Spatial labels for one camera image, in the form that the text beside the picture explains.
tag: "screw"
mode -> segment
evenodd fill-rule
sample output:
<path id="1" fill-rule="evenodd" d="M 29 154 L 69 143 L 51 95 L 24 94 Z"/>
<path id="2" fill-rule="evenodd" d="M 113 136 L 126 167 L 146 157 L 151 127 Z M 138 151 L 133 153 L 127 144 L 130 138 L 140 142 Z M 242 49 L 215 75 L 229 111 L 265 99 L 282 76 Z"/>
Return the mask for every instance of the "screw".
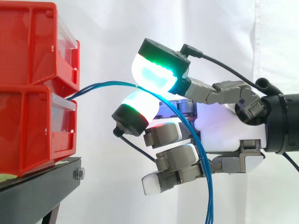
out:
<path id="1" fill-rule="evenodd" d="M 73 176 L 75 180 L 83 180 L 85 177 L 85 169 L 83 167 L 75 169 Z"/>

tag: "stacked red bins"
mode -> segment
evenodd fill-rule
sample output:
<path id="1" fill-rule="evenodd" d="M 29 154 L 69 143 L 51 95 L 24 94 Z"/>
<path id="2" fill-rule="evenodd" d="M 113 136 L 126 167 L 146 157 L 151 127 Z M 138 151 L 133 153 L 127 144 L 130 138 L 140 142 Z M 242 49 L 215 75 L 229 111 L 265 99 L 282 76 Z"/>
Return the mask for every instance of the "stacked red bins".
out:
<path id="1" fill-rule="evenodd" d="M 0 174 L 76 152 L 79 42 L 54 3 L 0 1 Z"/>

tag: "blue wire bundle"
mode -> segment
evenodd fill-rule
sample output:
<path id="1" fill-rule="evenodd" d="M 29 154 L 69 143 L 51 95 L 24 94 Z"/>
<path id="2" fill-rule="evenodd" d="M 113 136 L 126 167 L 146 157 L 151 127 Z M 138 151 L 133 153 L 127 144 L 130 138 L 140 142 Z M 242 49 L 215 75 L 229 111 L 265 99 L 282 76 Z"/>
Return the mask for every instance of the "blue wire bundle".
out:
<path id="1" fill-rule="evenodd" d="M 90 86 L 87 86 L 87 87 L 83 88 L 82 90 L 75 93 L 73 96 L 67 98 L 67 100 L 72 100 L 76 97 L 79 97 L 83 94 L 88 93 L 91 90 L 94 90 L 94 89 L 97 89 L 97 88 L 100 88 L 100 87 L 104 87 L 104 86 L 111 86 L 111 85 L 124 85 L 124 86 L 136 87 L 136 85 L 134 85 L 134 84 L 119 82 L 119 81 L 109 81 L 109 82 L 104 82 L 104 83 L 96 83 L 96 84 L 92 84 Z M 148 90 L 146 90 L 146 89 L 144 89 L 140 86 L 137 86 L 137 88 L 153 95 L 154 97 L 158 98 L 163 103 L 165 103 L 178 116 L 178 118 L 184 123 L 184 125 L 188 128 L 188 130 L 192 134 L 192 136 L 195 140 L 195 143 L 198 147 L 198 151 L 199 151 L 200 159 L 202 161 L 203 169 L 205 171 L 207 185 L 208 185 L 208 191 L 209 191 L 209 200 L 208 200 L 208 207 L 207 207 L 205 224 L 212 224 L 214 222 L 212 173 L 211 173 L 211 169 L 210 169 L 210 165 L 209 165 L 209 159 L 206 156 L 206 152 L 205 152 L 205 150 L 204 150 L 204 148 L 203 148 L 203 146 L 202 146 L 195 130 L 192 128 L 192 126 L 187 121 L 187 119 L 183 116 L 183 114 L 176 107 L 174 107 L 168 100 L 166 100 L 163 97 L 161 97 L 157 94 L 154 94 L 154 93 L 152 93 L 152 92 L 150 92 L 150 91 L 148 91 Z"/>

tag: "white backdrop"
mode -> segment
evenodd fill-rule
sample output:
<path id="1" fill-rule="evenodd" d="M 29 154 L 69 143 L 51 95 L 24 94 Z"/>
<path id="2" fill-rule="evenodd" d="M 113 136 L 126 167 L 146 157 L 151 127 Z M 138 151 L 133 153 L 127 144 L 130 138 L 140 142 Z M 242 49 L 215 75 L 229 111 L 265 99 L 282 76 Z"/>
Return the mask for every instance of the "white backdrop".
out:
<path id="1" fill-rule="evenodd" d="M 292 52 L 298 59 L 294 46 L 299 37 L 298 17 L 292 5 L 284 4 L 282 12 L 279 0 L 55 2 L 81 43 L 81 87 L 109 80 L 133 83 L 131 63 L 145 37 L 175 50 L 188 43 L 250 79 L 274 80 L 283 91 L 288 84 L 296 87 L 294 82 L 298 83 L 298 64 L 289 55 Z M 236 80 L 222 68 L 198 59 L 192 60 L 189 74 L 208 84 Z M 82 157 L 86 175 L 61 203 L 58 224 L 204 223 L 205 179 L 157 196 L 143 194 L 141 178 L 155 171 L 155 165 L 112 134 L 111 114 L 131 92 L 128 87 L 109 87 L 78 98 L 76 156 Z M 142 137 L 129 139 L 145 148 Z M 146 150 L 152 156 L 157 153 Z M 299 222 L 298 173 L 283 157 L 266 156 L 248 175 L 213 175 L 216 224 Z M 298 155 L 291 156 L 299 161 Z"/>

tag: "black metal bracket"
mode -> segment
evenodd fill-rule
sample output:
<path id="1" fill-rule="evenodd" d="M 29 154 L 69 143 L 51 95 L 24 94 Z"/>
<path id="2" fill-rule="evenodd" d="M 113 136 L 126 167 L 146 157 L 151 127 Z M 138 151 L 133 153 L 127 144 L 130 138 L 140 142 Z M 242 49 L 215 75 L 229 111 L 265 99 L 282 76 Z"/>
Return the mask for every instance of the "black metal bracket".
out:
<path id="1" fill-rule="evenodd" d="M 80 185 L 74 171 L 81 158 L 69 157 L 65 163 L 0 183 L 2 224 L 34 224 L 43 219 Z"/>

